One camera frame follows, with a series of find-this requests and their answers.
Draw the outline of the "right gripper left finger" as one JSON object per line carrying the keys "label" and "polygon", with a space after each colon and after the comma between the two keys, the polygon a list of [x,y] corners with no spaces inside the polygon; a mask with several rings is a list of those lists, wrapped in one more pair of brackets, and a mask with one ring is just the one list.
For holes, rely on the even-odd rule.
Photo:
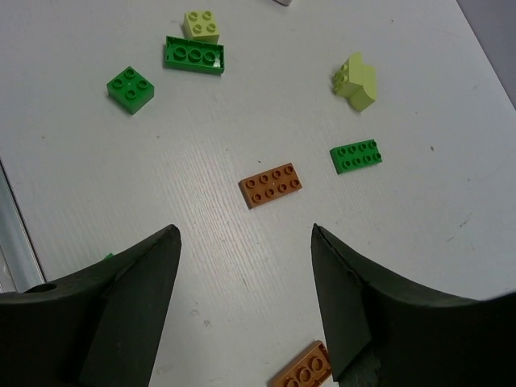
{"label": "right gripper left finger", "polygon": [[73,274],[4,293],[2,385],[148,385],[180,254],[169,225]]}

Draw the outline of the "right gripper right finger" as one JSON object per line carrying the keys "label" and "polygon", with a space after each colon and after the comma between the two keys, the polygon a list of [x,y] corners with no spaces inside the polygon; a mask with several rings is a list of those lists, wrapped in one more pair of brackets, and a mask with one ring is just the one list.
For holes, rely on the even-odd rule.
{"label": "right gripper right finger", "polygon": [[311,256],[339,385],[514,385],[513,293],[473,300],[431,289],[320,226],[312,230]]}

